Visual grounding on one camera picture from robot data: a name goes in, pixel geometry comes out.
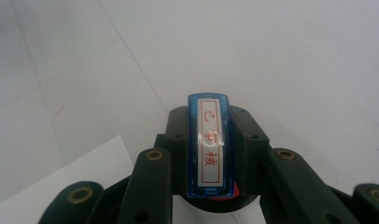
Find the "label sticker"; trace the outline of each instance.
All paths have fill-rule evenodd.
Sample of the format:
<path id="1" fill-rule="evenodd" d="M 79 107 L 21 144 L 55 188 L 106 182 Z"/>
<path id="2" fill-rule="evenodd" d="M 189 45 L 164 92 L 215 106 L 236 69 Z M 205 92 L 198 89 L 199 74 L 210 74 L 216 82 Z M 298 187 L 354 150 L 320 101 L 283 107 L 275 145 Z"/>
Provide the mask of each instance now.
<path id="1" fill-rule="evenodd" d="M 219 99 L 198 99 L 198 186 L 223 186 Z"/>

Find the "blue plastic case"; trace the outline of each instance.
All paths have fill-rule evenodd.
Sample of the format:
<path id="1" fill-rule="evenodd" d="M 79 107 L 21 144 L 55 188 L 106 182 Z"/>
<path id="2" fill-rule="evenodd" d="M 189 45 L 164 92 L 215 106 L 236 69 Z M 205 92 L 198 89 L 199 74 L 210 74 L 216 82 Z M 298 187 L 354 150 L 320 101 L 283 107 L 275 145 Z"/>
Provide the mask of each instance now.
<path id="1" fill-rule="evenodd" d="M 189 96 L 189 197 L 233 195 L 233 150 L 228 97 Z"/>

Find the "black plastic part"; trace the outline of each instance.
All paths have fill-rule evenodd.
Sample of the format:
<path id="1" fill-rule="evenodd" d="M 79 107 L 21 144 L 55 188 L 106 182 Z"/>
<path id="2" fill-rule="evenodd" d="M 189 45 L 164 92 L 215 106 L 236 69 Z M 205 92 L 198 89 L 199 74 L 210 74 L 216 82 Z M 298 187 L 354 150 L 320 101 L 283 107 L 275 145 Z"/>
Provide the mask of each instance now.
<path id="1" fill-rule="evenodd" d="M 299 154 L 271 149 L 265 168 L 289 221 L 359 223 Z"/>
<path id="2" fill-rule="evenodd" d="M 164 133 L 158 133 L 157 137 L 155 138 L 154 147 L 165 147 L 164 144 Z"/>
<path id="3" fill-rule="evenodd" d="M 40 224 L 96 223 L 93 218 L 103 196 L 103 187 L 82 181 L 62 190 L 49 205 Z"/>
<path id="4" fill-rule="evenodd" d="M 119 208 L 123 196 L 128 188 L 131 177 L 128 176 L 108 189 L 105 189 L 103 199 L 95 212 L 94 223 L 116 223 L 119 214 Z"/>
<path id="5" fill-rule="evenodd" d="M 344 206 L 349 209 L 349 211 L 356 217 L 356 213 L 354 212 L 354 207 L 352 203 L 352 196 L 347 195 L 343 192 L 341 192 L 338 189 L 335 189 L 333 187 L 330 187 L 331 191 L 335 194 L 335 196 L 341 201 L 341 203 L 344 204 Z"/>
<path id="6" fill-rule="evenodd" d="M 137 157 L 117 224 L 172 223 L 171 156 L 164 148 Z"/>
<path id="7" fill-rule="evenodd" d="M 241 195 L 261 194 L 265 179 L 262 161 L 270 148 L 269 138 L 243 108 L 231 105 L 235 182 Z"/>
<path id="8" fill-rule="evenodd" d="M 260 195 L 260 207 L 268 224 L 294 223 L 289 219 L 285 206 L 277 195 L 271 181 L 266 181 L 265 183 L 265 190 Z"/>
<path id="9" fill-rule="evenodd" d="M 226 201 L 213 201 L 210 199 L 189 198 L 185 195 L 182 196 L 187 203 L 211 213 L 230 213 L 241 208 L 246 207 L 252 203 L 258 195 L 238 196 Z"/>
<path id="10" fill-rule="evenodd" d="M 354 213 L 363 223 L 379 223 L 379 185 L 363 184 L 355 188 Z"/>
<path id="11" fill-rule="evenodd" d="M 172 192 L 174 195 L 187 194 L 189 129 L 186 106 L 170 111 L 163 144 L 172 155 Z"/>

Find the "tile grout line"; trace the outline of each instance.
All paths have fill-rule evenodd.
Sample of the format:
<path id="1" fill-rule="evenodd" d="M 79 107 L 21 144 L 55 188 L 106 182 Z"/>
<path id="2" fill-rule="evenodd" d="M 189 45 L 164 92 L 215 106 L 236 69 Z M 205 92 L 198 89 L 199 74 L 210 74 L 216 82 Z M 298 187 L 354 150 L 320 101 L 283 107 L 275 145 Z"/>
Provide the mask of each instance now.
<path id="1" fill-rule="evenodd" d="M 100 2 L 100 0 L 97 0 L 100 4 L 100 6 L 102 7 L 103 11 L 105 12 L 106 16 L 108 17 L 108 19 L 110 20 L 111 24 L 113 25 L 114 29 L 116 30 L 117 34 L 119 35 L 121 41 L 123 42 L 123 44 L 125 45 L 126 49 L 129 51 L 129 53 L 131 54 L 134 62 L 137 64 L 137 67 L 140 69 L 140 72 L 143 74 L 143 77 L 146 79 L 146 82 L 148 83 L 149 87 L 152 89 L 152 91 L 154 92 L 155 96 L 157 97 L 158 101 L 160 102 L 160 104 L 162 105 L 163 109 L 166 111 L 166 113 L 169 113 L 169 111 L 166 109 L 166 106 L 163 104 L 160 96 L 158 95 L 158 93 L 155 91 L 155 89 L 152 87 L 151 85 L 151 82 L 149 81 L 146 73 L 144 72 L 144 70 L 142 69 L 142 67 L 140 66 L 140 63 L 136 60 L 136 58 L 134 57 L 133 55 L 133 52 L 131 51 L 131 49 L 129 48 L 129 46 L 126 44 L 125 40 L 123 39 L 123 36 L 120 34 L 120 32 L 118 31 L 118 28 L 117 26 L 115 25 L 115 23 L 111 20 L 111 17 L 108 15 L 107 11 L 105 10 L 105 7 L 103 7 L 103 4 Z"/>
<path id="2" fill-rule="evenodd" d="M 15 17 L 17 18 L 18 25 L 19 25 L 19 27 L 20 27 L 20 29 L 21 29 L 21 35 L 22 35 L 23 40 L 24 40 L 24 43 L 25 43 L 25 45 L 26 45 L 27 52 L 29 53 L 30 61 L 32 62 L 32 67 L 33 67 L 33 70 L 35 71 L 35 76 L 36 76 L 36 78 L 37 78 L 37 82 L 38 82 L 38 85 L 37 85 L 36 87 L 31 88 L 30 91 L 34 90 L 35 88 L 39 88 L 39 89 L 40 89 L 41 96 L 42 96 L 43 101 L 44 101 L 44 107 L 45 107 L 45 108 L 47 109 L 47 111 L 48 111 L 49 121 L 50 121 L 50 124 L 52 125 L 52 130 L 53 130 L 53 133 L 55 134 L 56 142 L 58 143 L 58 148 L 59 148 L 59 152 L 60 152 L 60 155 L 61 155 L 61 160 L 63 160 L 63 165 L 66 165 L 67 162 L 66 162 L 66 159 L 65 159 L 65 157 L 64 157 L 64 154 L 63 154 L 63 152 L 62 152 L 61 142 L 59 141 L 59 137 L 58 137 L 58 134 L 57 134 L 57 132 L 56 132 L 55 125 L 54 125 L 53 120 L 52 120 L 52 116 L 50 115 L 49 108 L 48 108 L 48 105 L 47 105 L 47 100 L 46 100 L 45 94 L 44 94 L 44 92 L 43 92 L 43 90 L 42 90 L 42 88 L 41 88 L 41 82 L 40 82 L 40 79 L 39 79 L 38 73 L 37 73 L 37 71 L 35 70 L 35 61 L 34 61 L 34 59 L 33 59 L 32 53 L 30 52 L 29 45 L 27 44 L 26 37 L 24 36 L 24 32 L 23 32 L 23 29 L 22 29 L 22 27 L 21 27 L 21 22 L 20 22 L 20 20 L 19 20 L 17 10 L 16 10 L 16 8 L 15 8 L 14 3 L 12 2 L 12 0 L 10 0 L 10 2 L 11 2 L 11 5 L 12 5 L 12 7 L 13 7 L 13 9 L 14 9 L 14 13 L 15 13 Z"/>
<path id="3" fill-rule="evenodd" d="M 63 75 L 64 73 L 67 73 L 67 72 L 70 71 L 71 69 L 80 66 L 81 64 L 85 63 L 87 60 L 92 59 L 93 57 L 96 57 L 97 54 L 99 54 L 100 52 L 104 51 L 105 49 L 108 49 L 109 47 L 111 47 L 111 46 L 117 44 L 118 42 L 120 42 L 120 39 L 119 39 L 119 40 L 116 40 L 116 41 L 114 41 L 114 42 L 112 42 L 111 44 L 106 45 L 105 47 L 101 48 L 100 50 L 97 50 L 95 53 L 93 53 L 93 54 L 87 56 L 86 58 L 84 58 L 84 59 L 82 59 L 82 60 L 80 60 L 78 63 L 76 63 L 76 64 L 74 64 L 74 65 L 71 65 L 71 66 L 67 67 L 67 68 L 64 69 L 62 72 L 59 72 L 59 73 L 53 75 L 52 77 L 48 77 L 48 78 L 46 78 L 45 80 L 40 81 L 40 85 L 43 85 L 43 84 L 45 84 L 45 83 L 47 83 L 47 82 L 50 82 L 50 81 L 52 81 L 54 78 L 57 78 L 57 77 Z"/>
<path id="4" fill-rule="evenodd" d="M 233 213 L 230 212 L 230 214 L 231 214 L 231 217 L 233 218 L 233 220 L 235 220 L 236 224 L 239 224 L 238 221 L 236 220 L 235 216 L 233 215 Z"/>
<path id="5" fill-rule="evenodd" d="M 9 101 L 7 101 L 7 102 L 1 104 L 1 105 L 0 105 L 0 108 L 3 107 L 3 106 L 5 106 L 5 105 L 9 105 L 9 104 L 12 103 L 13 101 L 15 101 L 15 100 L 21 98 L 24 94 L 27 94 L 27 93 L 29 93 L 30 91 L 33 91 L 33 90 L 35 90 L 35 89 L 38 88 L 38 87 L 39 87 L 39 86 L 36 85 L 36 86 L 30 88 L 29 90 L 27 90 L 27 91 L 25 91 L 25 92 L 19 94 L 18 96 L 15 96 L 14 98 L 10 99 Z"/>

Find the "white floor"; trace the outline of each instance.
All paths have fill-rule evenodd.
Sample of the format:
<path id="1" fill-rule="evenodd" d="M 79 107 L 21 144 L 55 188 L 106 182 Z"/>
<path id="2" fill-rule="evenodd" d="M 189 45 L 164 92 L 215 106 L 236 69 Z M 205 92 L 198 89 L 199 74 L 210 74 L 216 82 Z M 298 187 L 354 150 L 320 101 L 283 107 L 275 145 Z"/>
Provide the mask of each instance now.
<path id="1" fill-rule="evenodd" d="M 0 203 L 118 134 L 135 160 L 202 91 L 379 183 L 379 1 L 0 0 Z"/>

